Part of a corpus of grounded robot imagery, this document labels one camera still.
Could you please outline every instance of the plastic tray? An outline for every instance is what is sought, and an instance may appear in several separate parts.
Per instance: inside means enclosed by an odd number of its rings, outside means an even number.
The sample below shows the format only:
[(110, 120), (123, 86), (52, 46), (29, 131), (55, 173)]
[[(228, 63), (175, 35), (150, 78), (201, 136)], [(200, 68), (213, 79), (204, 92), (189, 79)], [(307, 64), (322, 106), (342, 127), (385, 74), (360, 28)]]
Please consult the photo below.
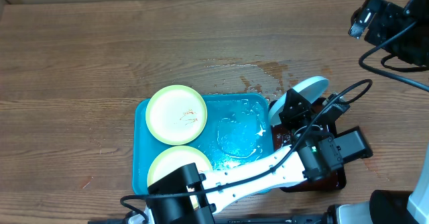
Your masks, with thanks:
[[(207, 105), (207, 124), (202, 133), (186, 144), (199, 149), (213, 170), (234, 168), (274, 152), (267, 101), (259, 94), (202, 96)], [(171, 148), (159, 142), (147, 128), (145, 112), (149, 99), (135, 110), (133, 190), (147, 194), (147, 173), (156, 156)]]

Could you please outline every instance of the blue tray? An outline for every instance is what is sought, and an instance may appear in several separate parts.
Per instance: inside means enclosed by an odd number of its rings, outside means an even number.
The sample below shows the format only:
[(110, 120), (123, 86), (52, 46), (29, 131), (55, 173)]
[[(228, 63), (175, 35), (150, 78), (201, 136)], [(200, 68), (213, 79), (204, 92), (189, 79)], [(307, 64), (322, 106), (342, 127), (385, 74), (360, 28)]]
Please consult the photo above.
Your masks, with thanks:
[[(187, 144), (210, 160), (213, 170), (234, 168), (264, 158), (274, 152), (267, 101), (259, 94), (202, 96), (207, 105), (207, 124), (202, 133)], [(147, 194), (147, 173), (156, 156), (171, 148), (159, 142), (146, 125), (149, 99), (135, 110), (133, 190)]]

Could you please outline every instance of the wooden table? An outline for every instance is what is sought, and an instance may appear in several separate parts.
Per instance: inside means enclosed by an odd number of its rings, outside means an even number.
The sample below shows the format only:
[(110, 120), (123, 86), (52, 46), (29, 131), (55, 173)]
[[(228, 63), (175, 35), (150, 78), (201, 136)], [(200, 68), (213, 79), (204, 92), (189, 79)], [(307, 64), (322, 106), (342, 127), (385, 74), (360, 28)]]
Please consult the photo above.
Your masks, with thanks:
[[(339, 131), (360, 125), (374, 151), (371, 159), (346, 165), (344, 190), (273, 190), (231, 205), (222, 217), (321, 213), (331, 204), (368, 200), (375, 189), (412, 190), (429, 139), (429, 95), (359, 68), (358, 58), (371, 46), (347, 31), (363, 2), (6, 6), (0, 21), (0, 223), (122, 218), (128, 210), (119, 199), (133, 193), (135, 108), (172, 84), (203, 95), (258, 92), (272, 101), (314, 75), (330, 79), (329, 92), (374, 80), (337, 121)], [(378, 65), (383, 55), (367, 62)], [(426, 73), (409, 76), (428, 83)]]

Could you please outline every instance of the wooden tabletop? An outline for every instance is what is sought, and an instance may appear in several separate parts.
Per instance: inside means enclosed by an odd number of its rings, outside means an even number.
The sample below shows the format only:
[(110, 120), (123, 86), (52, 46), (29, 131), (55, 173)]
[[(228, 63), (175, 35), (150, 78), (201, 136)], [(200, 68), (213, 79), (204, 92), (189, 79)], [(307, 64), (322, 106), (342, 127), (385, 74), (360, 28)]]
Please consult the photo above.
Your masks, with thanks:
[[(322, 213), (368, 200), (375, 189), (412, 190), (429, 140), (429, 95), (359, 68), (371, 46), (347, 32), (363, 2), (7, 5), (0, 21), (0, 223), (122, 218), (128, 210), (119, 199), (133, 194), (135, 108), (174, 84), (272, 101), (314, 75), (329, 78), (326, 94), (374, 80), (336, 123), (339, 131), (360, 125), (374, 151), (346, 165), (344, 190), (273, 190), (221, 217)], [(385, 55), (367, 62), (379, 65)], [(426, 73), (408, 76), (428, 83)]]

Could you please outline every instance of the wood grain surface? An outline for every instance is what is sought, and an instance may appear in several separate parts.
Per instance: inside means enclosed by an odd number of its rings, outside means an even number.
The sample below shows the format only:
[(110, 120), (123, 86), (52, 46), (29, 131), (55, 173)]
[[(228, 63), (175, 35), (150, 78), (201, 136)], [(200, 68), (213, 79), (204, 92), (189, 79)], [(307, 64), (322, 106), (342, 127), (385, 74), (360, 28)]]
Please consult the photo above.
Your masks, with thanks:
[[(371, 46), (347, 31), (363, 2), (6, 5), (0, 223), (122, 218), (128, 210), (119, 199), (133, 193), (135, 108), (172, 84), (203, 95), (256, 92), (272, 101), (314, 75), (330, 79), (326, 94), (374, 80), (337, 121), (339, 131), (360, 125), (374, 151), (371, 159), (346, 165), (344, 190), (273, 190), (238, 201), (221, 217), (321, 213), (331, 204), (368, 200), (375, 189), (412, 190), (429, 139), (429, 95), (359, 68), (358, 58)], [(384, 55), (367, 62), (379, 65)], [(429, 81), (426, 73), (408, 76)]]

